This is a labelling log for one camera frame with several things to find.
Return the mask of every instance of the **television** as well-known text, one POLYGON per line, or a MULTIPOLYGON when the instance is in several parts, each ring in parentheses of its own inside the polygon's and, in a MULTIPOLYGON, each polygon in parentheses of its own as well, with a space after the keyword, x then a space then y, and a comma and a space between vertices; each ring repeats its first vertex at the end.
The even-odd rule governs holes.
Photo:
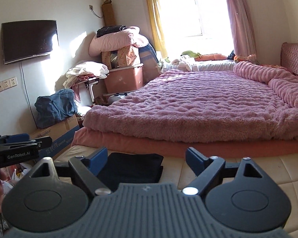
POLYGON ((58 46, 56 20, 7 22, 1 33, 4 64, 48 55, 58 46))

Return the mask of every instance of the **gray ridged surface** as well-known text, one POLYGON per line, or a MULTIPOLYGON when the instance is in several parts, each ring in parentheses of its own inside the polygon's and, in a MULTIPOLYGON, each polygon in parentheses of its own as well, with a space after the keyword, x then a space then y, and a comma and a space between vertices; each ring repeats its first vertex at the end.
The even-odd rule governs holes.
POLYGON ((96 197, 86 214, 65 229, 42 234, 12 229, 5 238, 277 238, 277 229, 245 234, 217 223, 199 196, 186 196, 174 184, 123 184, 96 197))

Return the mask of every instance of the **yellow curtain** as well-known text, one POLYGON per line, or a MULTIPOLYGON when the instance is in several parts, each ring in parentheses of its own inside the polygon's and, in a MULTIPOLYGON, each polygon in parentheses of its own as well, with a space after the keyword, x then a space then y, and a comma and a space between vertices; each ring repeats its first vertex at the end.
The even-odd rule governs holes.
POLYGON ((161 52, 163 59, 168 58, 168 53, 165 48, 164 34, 160 20, 161 7, 159 0, 147 0, 147 3, 155 48, 157 51, 161 52))

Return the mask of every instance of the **headboard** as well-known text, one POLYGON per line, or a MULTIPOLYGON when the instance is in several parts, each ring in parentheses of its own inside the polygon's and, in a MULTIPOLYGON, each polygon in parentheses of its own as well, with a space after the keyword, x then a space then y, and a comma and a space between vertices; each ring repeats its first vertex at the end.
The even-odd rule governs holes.
POLYGON ((298 44, 283 43, 281 66, 298 75, 298 44))

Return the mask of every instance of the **curtain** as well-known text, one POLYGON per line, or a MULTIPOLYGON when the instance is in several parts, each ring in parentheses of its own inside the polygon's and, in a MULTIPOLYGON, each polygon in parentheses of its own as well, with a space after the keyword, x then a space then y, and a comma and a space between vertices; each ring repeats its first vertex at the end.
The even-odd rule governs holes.
POLYGON ((256 42, 250 9, 246 0, 227 0, 231 21, 234 53, 240 56, 256 55, 256 42))
POLYGON ((154 46, 156 48, 156 51, 161 52, 162 58, 168 58, 168 53, 165 48, 164 34, 160 20, 161 7, 159 0, 147 0, 147 3, 154 46))

